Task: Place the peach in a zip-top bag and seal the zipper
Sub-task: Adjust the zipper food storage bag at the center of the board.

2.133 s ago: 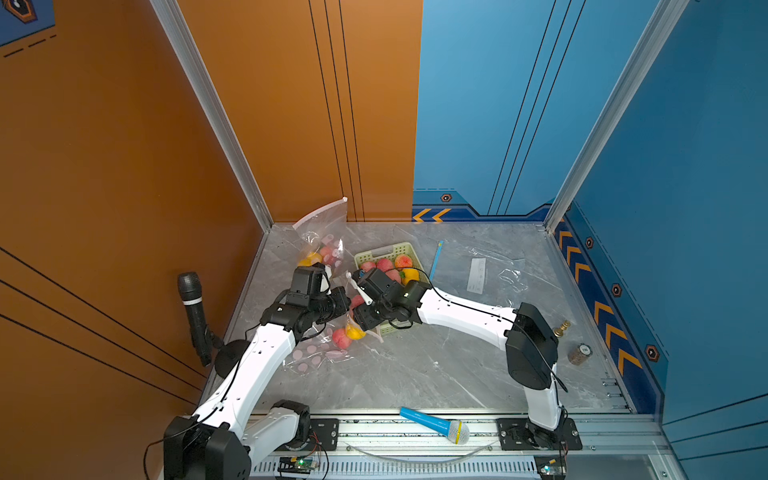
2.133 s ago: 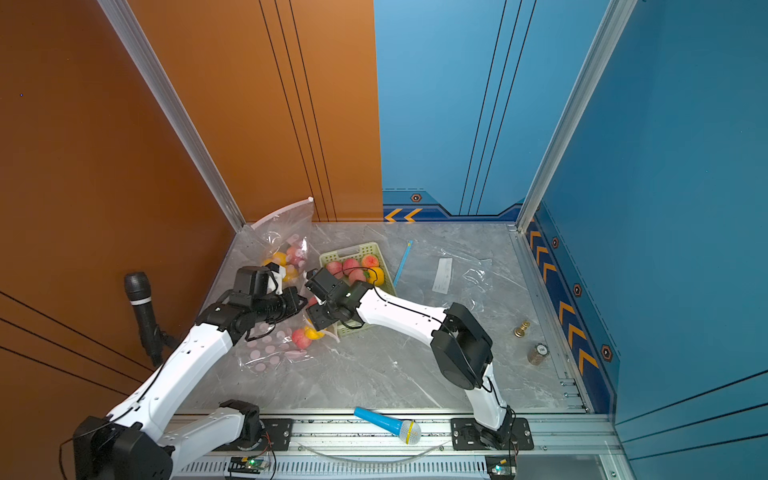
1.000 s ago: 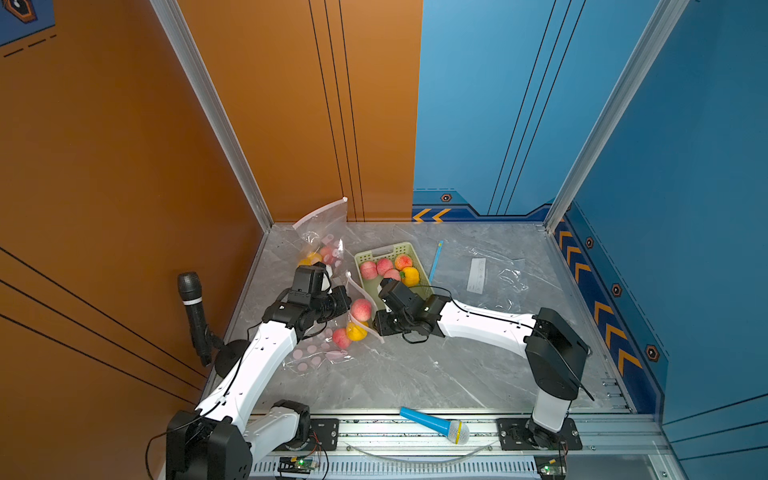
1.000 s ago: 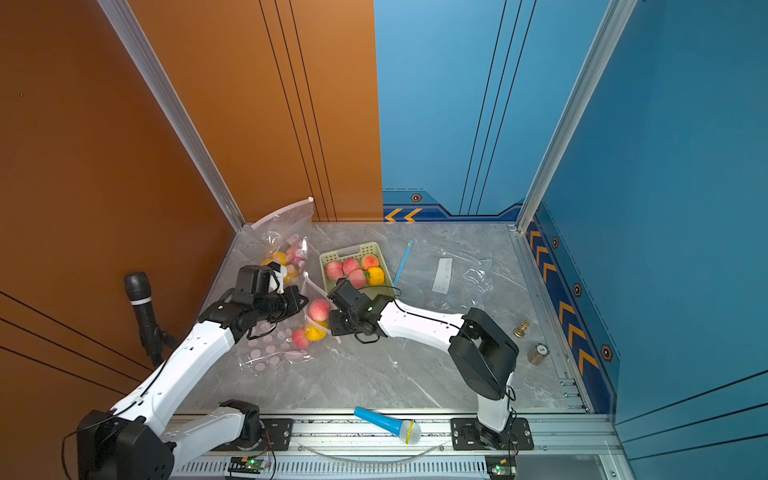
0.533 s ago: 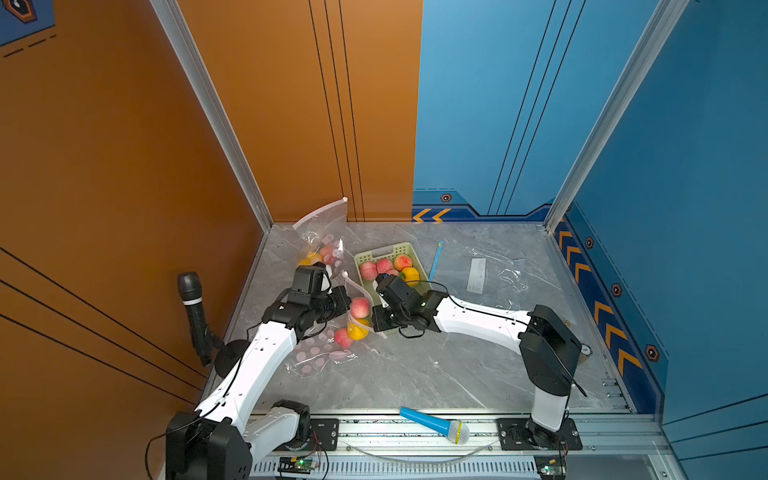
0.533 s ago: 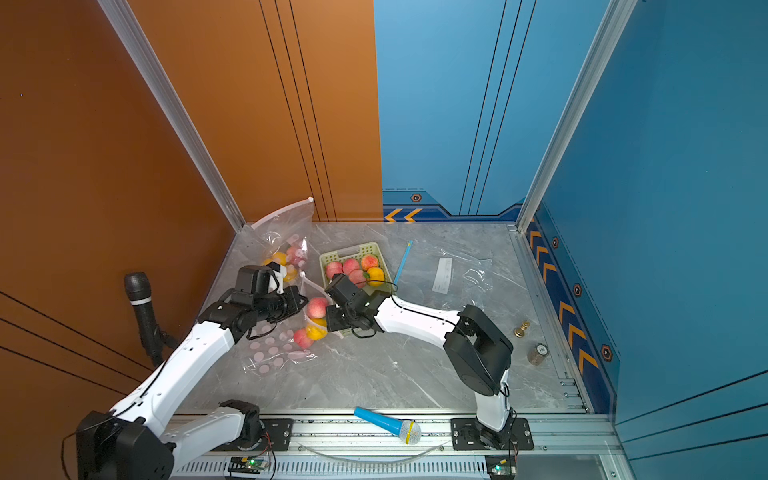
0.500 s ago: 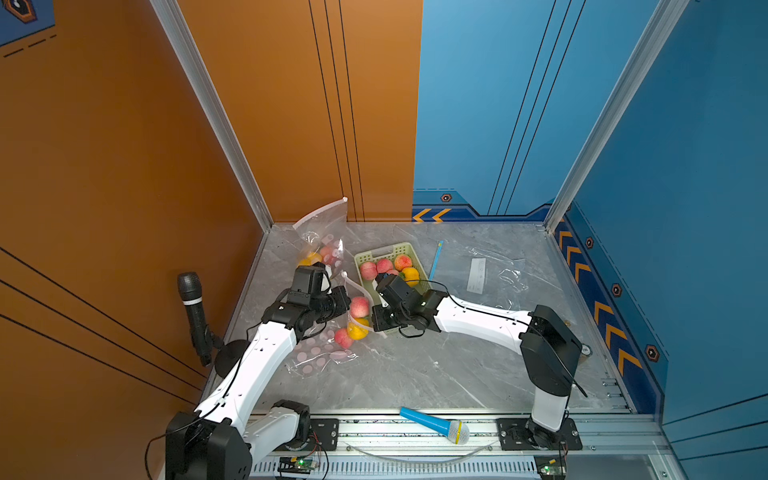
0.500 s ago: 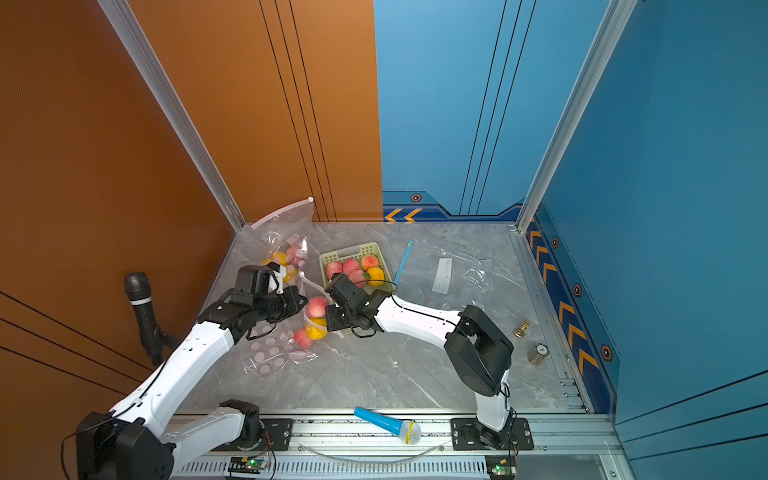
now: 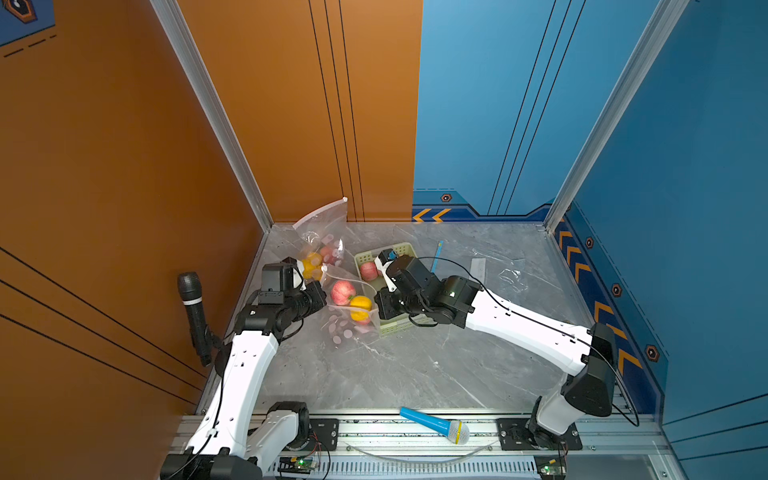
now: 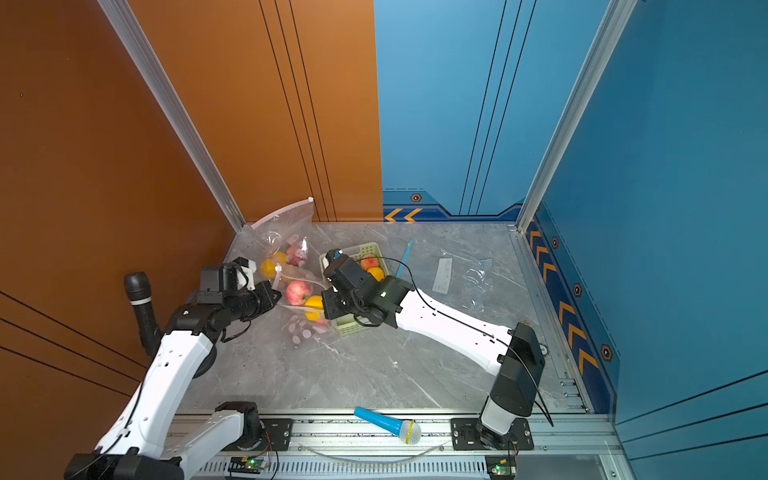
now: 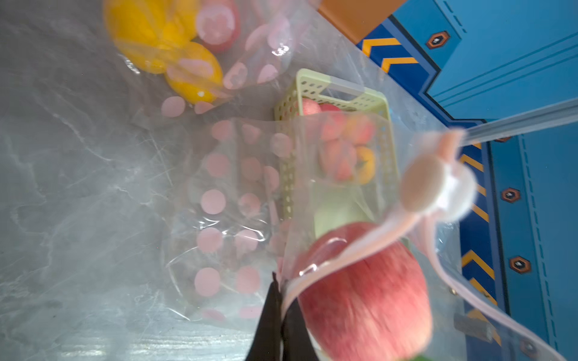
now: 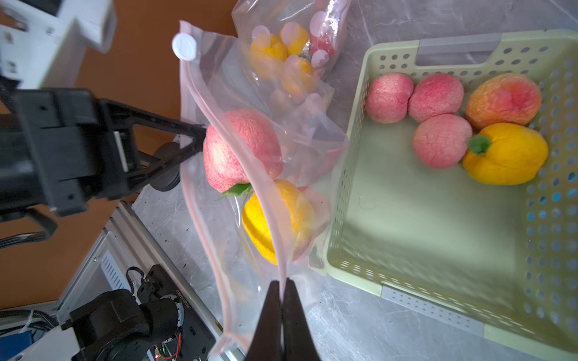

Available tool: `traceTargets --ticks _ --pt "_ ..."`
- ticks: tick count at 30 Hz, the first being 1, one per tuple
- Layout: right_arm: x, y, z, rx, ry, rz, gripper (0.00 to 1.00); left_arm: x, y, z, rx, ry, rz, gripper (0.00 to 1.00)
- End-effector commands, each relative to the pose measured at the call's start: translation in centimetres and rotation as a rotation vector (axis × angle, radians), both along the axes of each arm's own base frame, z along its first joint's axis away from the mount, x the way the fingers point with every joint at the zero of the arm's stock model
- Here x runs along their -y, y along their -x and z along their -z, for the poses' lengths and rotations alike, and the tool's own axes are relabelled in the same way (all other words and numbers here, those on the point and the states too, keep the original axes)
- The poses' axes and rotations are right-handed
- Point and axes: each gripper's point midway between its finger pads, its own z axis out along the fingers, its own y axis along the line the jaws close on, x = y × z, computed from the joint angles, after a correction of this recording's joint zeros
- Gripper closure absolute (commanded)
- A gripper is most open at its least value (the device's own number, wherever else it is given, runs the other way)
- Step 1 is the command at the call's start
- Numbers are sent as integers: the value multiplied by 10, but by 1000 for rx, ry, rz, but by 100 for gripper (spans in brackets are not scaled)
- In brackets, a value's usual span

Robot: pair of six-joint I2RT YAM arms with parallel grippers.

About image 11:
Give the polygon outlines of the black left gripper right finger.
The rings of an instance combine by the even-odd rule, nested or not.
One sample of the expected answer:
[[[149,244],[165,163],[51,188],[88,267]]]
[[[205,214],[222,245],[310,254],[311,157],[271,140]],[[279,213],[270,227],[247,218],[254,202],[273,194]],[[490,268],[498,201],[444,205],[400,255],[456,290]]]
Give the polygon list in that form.
[[[283,361],[319,361],[297,300],[292,302],[284,317],[281,339]]]

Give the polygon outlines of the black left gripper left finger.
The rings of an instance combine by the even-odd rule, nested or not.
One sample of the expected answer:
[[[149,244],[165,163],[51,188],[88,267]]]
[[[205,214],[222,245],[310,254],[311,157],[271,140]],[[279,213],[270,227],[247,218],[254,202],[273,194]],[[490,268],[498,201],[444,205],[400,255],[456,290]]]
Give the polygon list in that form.
[[[272,273],[272,282],[266,295],[260,320],[246,361],[281,360],[281,293]]]

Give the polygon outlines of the large pink peach top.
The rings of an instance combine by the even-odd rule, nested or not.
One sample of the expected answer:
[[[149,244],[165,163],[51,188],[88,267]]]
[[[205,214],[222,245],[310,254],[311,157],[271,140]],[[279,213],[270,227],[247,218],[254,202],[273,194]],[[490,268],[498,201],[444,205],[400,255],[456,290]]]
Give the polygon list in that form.
[[[432,339],[426,280],[401,242],[328,275],[298,300],[332,360],[411,360]]]

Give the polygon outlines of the clear bag with pink dots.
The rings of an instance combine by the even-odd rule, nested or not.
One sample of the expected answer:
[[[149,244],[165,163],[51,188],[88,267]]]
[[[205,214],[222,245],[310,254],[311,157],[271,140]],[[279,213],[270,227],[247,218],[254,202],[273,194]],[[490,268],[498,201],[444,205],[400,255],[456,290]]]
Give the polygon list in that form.
[[[281,293],[281,325],[301,293],[321,279],[401,242],[423,271],[433,317],[451,347],[468,339],[504,346],[524,360],[559,360],[560,353],[483,296],[440,251],[439,227],[464,219],[480,187],[460,158],[467,129],[426,132],[409,140],[409,162],[397,168],[397,200],[376,222],[355,222],[314,239],[312,228],[283,215],[281,164],[294,151],[278,123],[231,119],[204,132],[209,149],[187,171],[164,243],[169,309],[196,323],[257,329],[272,282]],[[432,346],[413,359],[418,359]]]

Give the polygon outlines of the light green perforated basket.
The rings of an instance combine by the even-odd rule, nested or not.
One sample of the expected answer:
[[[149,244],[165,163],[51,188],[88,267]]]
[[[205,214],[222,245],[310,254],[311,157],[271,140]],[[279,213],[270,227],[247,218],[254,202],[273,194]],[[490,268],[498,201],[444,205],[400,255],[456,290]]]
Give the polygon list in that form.
[[[359,184],[355,173],[338,181],[324,173],[319,150],[327,142],[321,139],[324,116],[329,113],[303,115],[302,99],[319,105],[335,105],[346,119],[354,115],[369,117],[376,132],[368,144],[376,157],[376,174],[368,184]],[[399,174],[395,152],[394,125],[385,96],[359,86],[308,69],[298,71],[284,98],[274,108],[280,132],[294,143],[288,161],[281,164],[283,215],[297,219],[303,227],[312,228],[317,239],[338,227],[355,222],[376,222],[397,200]],[[339,138],[347,141],[343,133]]]

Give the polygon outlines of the pink peach front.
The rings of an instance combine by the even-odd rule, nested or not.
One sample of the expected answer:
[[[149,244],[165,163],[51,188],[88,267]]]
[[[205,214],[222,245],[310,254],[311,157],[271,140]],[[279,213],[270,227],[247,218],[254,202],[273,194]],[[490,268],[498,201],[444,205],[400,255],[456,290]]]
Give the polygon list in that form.
[[[203,45],[212,53],[230,49],[240,32],[235,1],[201,1],[196,30]]]

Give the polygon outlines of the clear zip-top bag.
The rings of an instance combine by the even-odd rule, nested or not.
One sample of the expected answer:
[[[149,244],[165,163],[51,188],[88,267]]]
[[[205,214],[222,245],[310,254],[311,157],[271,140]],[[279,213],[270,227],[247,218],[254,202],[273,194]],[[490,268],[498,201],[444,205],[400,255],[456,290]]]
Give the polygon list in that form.
[[[156,129],[205,114],[289,68],[317,1],[105,1],[129,113]]]

